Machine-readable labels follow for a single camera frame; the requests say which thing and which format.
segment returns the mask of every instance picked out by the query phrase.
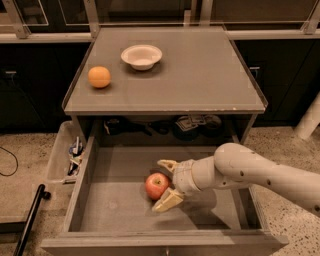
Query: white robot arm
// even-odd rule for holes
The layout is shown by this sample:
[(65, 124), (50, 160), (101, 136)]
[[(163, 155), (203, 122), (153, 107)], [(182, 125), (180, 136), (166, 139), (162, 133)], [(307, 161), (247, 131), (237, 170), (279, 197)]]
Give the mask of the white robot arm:
[(200, 160), (158, 161), (173, 173), (175, 189), (168, 188), (153, 207), (164, 212), (208, 188), (230, 189), (258, 184), (320, 217), (320, 175), (270, 161), (254, 151), (226, 143), (214, 156)]

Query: floor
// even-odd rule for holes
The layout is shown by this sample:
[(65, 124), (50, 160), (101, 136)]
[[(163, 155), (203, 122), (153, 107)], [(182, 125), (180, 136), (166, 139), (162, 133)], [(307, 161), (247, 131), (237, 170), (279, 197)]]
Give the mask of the floor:
[[(56, 134), (0, 135), (0, 146), (13, 152), (19, 162), (13, 176), (0, 176), (0, 222), (26, 218), (37, 187), (44, 182), (55, 137)], [(295, 136), (291, 127), (253, 128), (245, 145), (270, 160), (320, 174), (320, 127), (306, 141)], [(0, 159), (1, 173), (14, 171), (11, 155), (0, 150)], [(272, 234), (289, 240), (289, 245), (273, 255), (320, 255), (320, 218), (267, 189), (254, 188)], [(46, 184), (52, 199), (41, 202), (25, 256), (50, 255), (40, 248), (40, 243), (59, 233), (72, 189), (73, 185)], [(0, 236), (0, 255), (12, 255), (16, 242), (17, 236)]]

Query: apple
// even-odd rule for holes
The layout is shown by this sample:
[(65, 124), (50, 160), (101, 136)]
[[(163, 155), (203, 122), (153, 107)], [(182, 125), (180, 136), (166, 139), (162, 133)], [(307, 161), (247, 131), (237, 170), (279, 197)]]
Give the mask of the apple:
[(159, 200), (164, 191), (169, 187), (169, 178), (163, 173), (156, 172), (148, 176), (145, 189), (152, 200)]

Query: white bowl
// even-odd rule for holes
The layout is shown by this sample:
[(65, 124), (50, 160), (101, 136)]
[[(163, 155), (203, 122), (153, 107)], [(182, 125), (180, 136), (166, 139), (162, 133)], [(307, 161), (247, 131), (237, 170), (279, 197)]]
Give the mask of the white bowl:
[(125, 49), (121, 59), (136, 70), (148, 70), (162, 57), (159, 48), (152, 45), (135, 45)]

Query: black cabinet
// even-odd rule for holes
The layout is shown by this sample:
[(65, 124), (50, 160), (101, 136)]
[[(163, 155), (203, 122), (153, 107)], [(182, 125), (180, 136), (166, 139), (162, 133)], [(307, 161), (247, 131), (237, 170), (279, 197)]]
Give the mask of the black cabinet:
[(296, 125), (319, 91), (320, 41), (237, 41), (269, 105), (255, 126)]
[(88, 43), (0, 45), (0, 130), (57, 131)]

